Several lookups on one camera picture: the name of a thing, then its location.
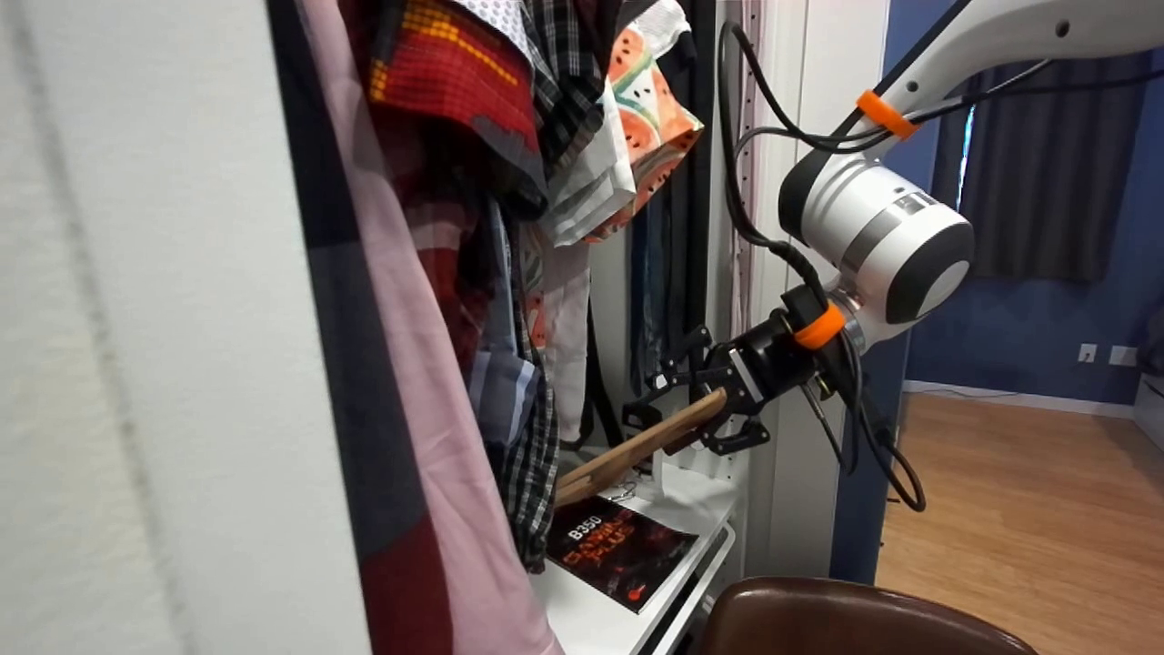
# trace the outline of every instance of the orange joint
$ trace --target orange joint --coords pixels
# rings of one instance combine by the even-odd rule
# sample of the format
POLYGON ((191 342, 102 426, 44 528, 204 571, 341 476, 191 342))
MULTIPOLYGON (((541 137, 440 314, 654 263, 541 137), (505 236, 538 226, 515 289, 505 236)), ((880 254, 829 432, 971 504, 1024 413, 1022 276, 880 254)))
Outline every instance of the orange joint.
POLYGON ((829 344, 835 334, 845 332, 845 314, 835 301, 829 301, 829 309, 823 317, 814 317, 812 323, 802 323, 794 339, 802 349, 823 349, 829 344))
POLYGON ((908 137, 914 132, 916 132, 916 123, 905 116, 905 111, 897 111, 895 106, 888 106, 880 93, 874 93, 874 92, 865 92, 860 99, 859 99, 859 107, 874 120, 874 123, 880 123, 882 132, 889 132, 895 137, 908 137))

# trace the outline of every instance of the clothes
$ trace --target clothes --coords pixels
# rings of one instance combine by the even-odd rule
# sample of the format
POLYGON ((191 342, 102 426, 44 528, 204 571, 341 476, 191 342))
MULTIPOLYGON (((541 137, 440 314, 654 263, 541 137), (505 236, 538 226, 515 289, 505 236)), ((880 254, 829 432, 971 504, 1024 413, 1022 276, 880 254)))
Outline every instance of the clothes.
POLYGON ((533 107, 544 173, 555 179, 604 123, 604 65, 573 0, 523 0, 538 44, 533 107))
POLYGON ((366 103, 442 120, 431 154, 483 179, 507 206, 544 206, 529 61, 503 33, 442 0, 345 0, 366 103))
POLYGON ((529 35, 523 27, 518 0, 459 0, 478 23, 498 27, 527 61, 529 61, 529 35))
POLYGON ((452 655, 442 561, 316 65, 293 4, 267 18, 372 648, 452 655))
POLYGON ((541 386, 533 386, 529 413, 507 447, 503 466, 503 498, 507 511, 507 531, 527 571, 544 566, 544 543, 552 528, 552 487, 555 487, 555 408, 552 386, 544 380, 541 354, 518 339, 518 356, 538 367, 541 386))
POLYGON ((600 103, 600 132, 589 137, 578 160, 549 180, 549 212, 538 226, 552 247, 573 247, 635 192, 609 84, 604 87, 600 103))
POLYGON ((332 0, 298 0, 316 54, 332 126, 356 204, 393 373, 419 458, 452 593, 459 655, 558 650, 512 553, 478 430, 459 373, 431 286, 412 247, 387 160, 372 132, 341 15, 332 0))
POLYGON ((609 84, 625 132, 635 197, 604 223, 600 232, 621 228, 666 186, 695 147, 701 123, 672 99, 657 54, 688 33, 684 6, 654 4, 618 33, 609 49, 609 84))
POLYGON ((552 386, 555 441, 573 442, 581 436, 584 403, 584 309, 589 309, 589 242, 552 247, 538 232, 523 232, 523 254, 533 257, 529 281, 538 332, 538 354, 552 386))
POLYGON ((507 249, 507 228, 503 212, 492 204, 492 242, 498 249, 498 282, 493 301, 487 309, 487 332, 483 344, 467 372, 467 400, 474 413, 483 436, 483 449, 498 471, 507 460, 512 442, 518 441, 529 408, 538 400, 538 367, 518 356, 518 334, 515 334, 515 298, 512 298, 512 269, 515 257, 507 249))
POLYGON ((372 116, 383 141, 384 132, 408 132, 408 137, 393 141, 393 187, 398 192, 412 242, 427 274, 447 339, 467 373, 487 323, 492 281, 498 276, 483 197, 474 186, 474 170, 427 160, 419 137, 427 120, 387 107, 374 107, 372 116))

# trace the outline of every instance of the wooden floor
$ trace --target wooden floor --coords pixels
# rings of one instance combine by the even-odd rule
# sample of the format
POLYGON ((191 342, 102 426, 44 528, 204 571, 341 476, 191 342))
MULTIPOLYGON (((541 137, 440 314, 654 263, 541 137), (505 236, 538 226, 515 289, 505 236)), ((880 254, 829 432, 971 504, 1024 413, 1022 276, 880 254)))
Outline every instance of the wooden floor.
POLYGON ((889 500, 875 583, 1047 655, 1164 650, 1164 454, 1131 420, 908 395, 929 509, 889 500))

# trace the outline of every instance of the shelf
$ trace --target shelf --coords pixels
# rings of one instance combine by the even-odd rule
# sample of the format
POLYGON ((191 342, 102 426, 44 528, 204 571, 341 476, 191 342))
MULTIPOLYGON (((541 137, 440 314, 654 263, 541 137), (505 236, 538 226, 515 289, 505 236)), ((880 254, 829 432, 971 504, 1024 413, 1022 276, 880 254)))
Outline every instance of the shelf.
POLYGON ((649 476, 628 480, 608 490, 608 498, 695 533, 695 545, 654 595, 640 611, 628 611, 555 562, 529 576, 529 584, 541 595, 549 627, 567 655, 668 650, 732 553, 733 531, 722 519, 657 496, 649 476))

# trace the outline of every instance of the red plaid fabric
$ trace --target red plaid fabric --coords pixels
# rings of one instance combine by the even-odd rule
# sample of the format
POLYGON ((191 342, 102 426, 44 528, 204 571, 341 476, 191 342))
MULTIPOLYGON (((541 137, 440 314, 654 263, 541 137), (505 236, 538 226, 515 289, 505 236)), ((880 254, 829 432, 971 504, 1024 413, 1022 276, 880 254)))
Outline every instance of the red plaid fabric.
POLYGON ((345 0, 345 18, 372 106, 459 126, 459 160, 507 206, 544 206, 529 61, 503 33, 440 0, 345 0))

